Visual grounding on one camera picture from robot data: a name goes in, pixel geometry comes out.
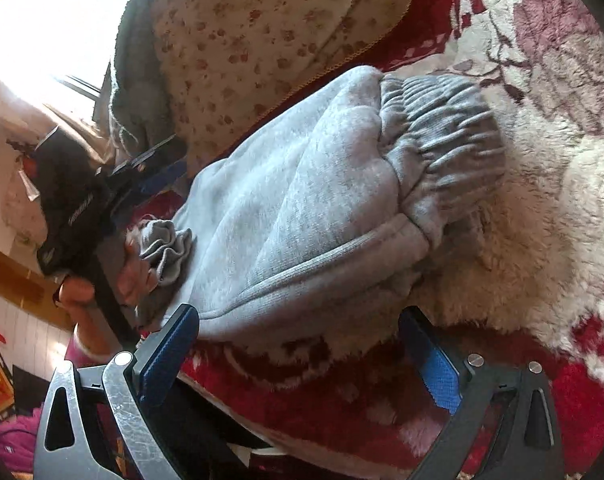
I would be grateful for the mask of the person's left hand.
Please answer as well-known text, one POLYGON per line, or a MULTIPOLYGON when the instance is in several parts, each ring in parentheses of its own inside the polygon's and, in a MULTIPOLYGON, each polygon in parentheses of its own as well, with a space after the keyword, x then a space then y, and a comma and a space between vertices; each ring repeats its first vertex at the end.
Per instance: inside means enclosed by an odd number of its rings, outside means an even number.
MULTIPOLYGON (((123 246, 123 261, 116 266, 116 274, 111 275, 109 288, 118 303, 116 309, 124 315, 126 328, 139 341, 139 329, 135 326, 133 315, 125 310, 134 310, 140 300, 147 297, 157 287, 157 272, 140 255, 138 241, 127 237, 123 246)), ((111 358, 123 346, 112 333, 106 321, 94 315, 93 306, 98 306, 94 284, 81 276, 68 274, 54 292, 54 304, 70 316, 74 323, 75 343, 85 353, 111 358)))

